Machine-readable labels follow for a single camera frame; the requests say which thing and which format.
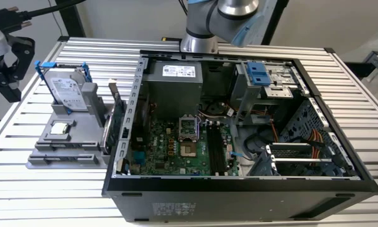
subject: silver metal frame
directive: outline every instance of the silver metal frame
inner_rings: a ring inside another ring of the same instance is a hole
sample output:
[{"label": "silver metal frame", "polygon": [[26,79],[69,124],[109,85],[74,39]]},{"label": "silver metal frame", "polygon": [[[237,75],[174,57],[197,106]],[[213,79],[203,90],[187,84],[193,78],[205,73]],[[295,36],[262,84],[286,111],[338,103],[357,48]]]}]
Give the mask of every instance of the silver metal frame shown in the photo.
[{"label": "silver metal frame", "polygon": [[[45,59],[90,66],[98,95],[111,103],[107,79],[117,80],[121,98],[127,100],[139,50],[178,51],[177,42],[119,41],[70,38],[58,42]],[[298,58],[322,93],[345,135],[378,183],[378,102],[362,87],[335,54],[322,48],[219,44],[221,54]],[[119,225],[110,199],[101,197],[105,170],[26,170],[24,164],[50,116],[50,94],[34,75],[0,122],[0,224]],[[246,223],[246,226],[378,227],[378,196],[349,207],[319,222]],[[191,223],[190,226],[243,226],[243,223]]]}]

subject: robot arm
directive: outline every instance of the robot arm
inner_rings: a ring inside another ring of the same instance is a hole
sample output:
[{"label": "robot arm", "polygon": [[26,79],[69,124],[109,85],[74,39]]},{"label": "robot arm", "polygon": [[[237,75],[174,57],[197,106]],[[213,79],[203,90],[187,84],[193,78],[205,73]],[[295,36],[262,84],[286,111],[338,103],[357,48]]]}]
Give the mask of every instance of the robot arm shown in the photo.
[{"label": "robot arm", "polygon": [[[85,0],[70,0],[64,4],[30,12],[17,12],[17,7],[0,9],[0,93],[10,103],[21,100],[18,81],[25,77],[34,55],[36,43],[33,39],[28,37],[13,37],[9,33],[32,25],[29,20],[33,17],[52,13],[84,1]],[[4,61],[4,55],[9,52],[9,50],[17,57],[17,60],[8,67]]]},{"label": "robot arm", "polygon": [[189,0],[182,52],[217,53],[217,37],[231,45],[250,44],[266,11],[258,0]]}]

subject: sticker label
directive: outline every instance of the sticker label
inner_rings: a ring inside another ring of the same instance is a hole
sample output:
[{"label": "sticker label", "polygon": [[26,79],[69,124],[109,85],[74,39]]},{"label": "sticker label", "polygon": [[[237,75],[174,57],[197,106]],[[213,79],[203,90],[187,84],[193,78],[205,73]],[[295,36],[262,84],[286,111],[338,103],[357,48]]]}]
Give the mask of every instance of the sticker label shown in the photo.
[{"label": "sticker label", "polygon": [[162,67],[163,77],[195,77],[194,66],[165,65]]},{"label": "sticker label", "polygon": [[229,111],[226,112],[226,115],[231,117],[233,114],[234,114],[234,110],[231,108],[229,108]]},{"label": "sticker label", "polygon": [[155,216],[189,216],[195,209],[194,202],[153,202],[153,214]]},{"label": "sticker label", "polygon": [[52,78],[52,83],[64,106],[70,110],[86,110],[77,82],[72,79]]}]

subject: blue drive bracket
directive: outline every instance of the blue drive bracket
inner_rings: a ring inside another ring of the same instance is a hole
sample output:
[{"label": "blue drive bracket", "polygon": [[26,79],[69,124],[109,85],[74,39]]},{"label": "blue drive bracket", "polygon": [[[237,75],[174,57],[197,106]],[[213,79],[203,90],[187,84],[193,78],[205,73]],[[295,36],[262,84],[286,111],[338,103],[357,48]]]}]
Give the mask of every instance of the blue drive bracket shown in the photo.
[{"label": "blue drive bracket", "polygon": [[269,86],[271,84],[263,63],[247,62],[246,72],[250,78],[251,85]]},{"label": "blue drive bracket", "polygon": [[[46,85],[46,87],[49,89],[50,95],[52,95],[53,100],[54,100],[54,104],[58,105],[58,101],[54,98],[53,91],[52,91],[52,89],[49,87],[49,84],[48,84],[46,79],[45,79],[45,75],[44,75],[42,70],[41,70],[41,69],[53,69],[53,68],[56,68],[57,67],[57,63],[56,62],[44,62],[42,64],[40,64],[40,61],[36,61],[34,65],[36,65],[36,71],[37,71],[38,77],[42,79],[42,81],[45,82],[45,85]],[[70,114],[72,110],[68,107],[65,107],[65,108],[66,108],[68,114]]]}]

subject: white wall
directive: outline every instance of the white wall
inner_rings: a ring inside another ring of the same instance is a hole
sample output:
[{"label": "white wall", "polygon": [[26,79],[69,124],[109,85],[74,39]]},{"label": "white wall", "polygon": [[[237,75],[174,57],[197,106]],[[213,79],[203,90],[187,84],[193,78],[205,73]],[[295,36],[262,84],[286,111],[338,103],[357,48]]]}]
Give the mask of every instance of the white wall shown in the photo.
[{"label": "white wall", "polygon": [[290,0],[271,45],[331,47],[342,55],[377,33],[378,0]]},{"label": "white wall", "polygon": [[[49,7],[48,0],[0,0],[0,9],[9,8],[17,6],[20,8],[20,11],[32,11],[36,9],[46,8]],[[64,27],[64,23],[61,20],[61,17],[58,13],[56,13],[57,21],[60,24],[60,27],[62,29],[64,35],[66,35],[66,30]],[[52,14],[38,16],[32,19],[32,26],[25,27],[22,30],[13,32],[10,35],[13,36],[24,36],[34,39],[36,41],[36,54],[32,61],[32,65],[28,70],[28,74],[25,75],[24,80],[20,84],[20,89],[24,88],[26,83],[29,82],[29,79],[32,75],[34,74],[33,69],[33,62],[34,60],[44,60],[49,51],[52,50],[54,43],[57,41],[57,38],[60,37],[60,31],[57,28],[57,25],[54,23],[54,19]],[[14,61],[14,56],[12,53],[9,53],[5,57],[5,60],[8,61],[8,65],[10,65]],[[10,104],[6,102],[5,98],[0,94],[0,119],[5,115],[8,108]]]},{"label": "white wall", "polygon": [[94,38],[159,41],[185,34],[186,16],[177,0],[88,0],[78,11],[86,35]]}]

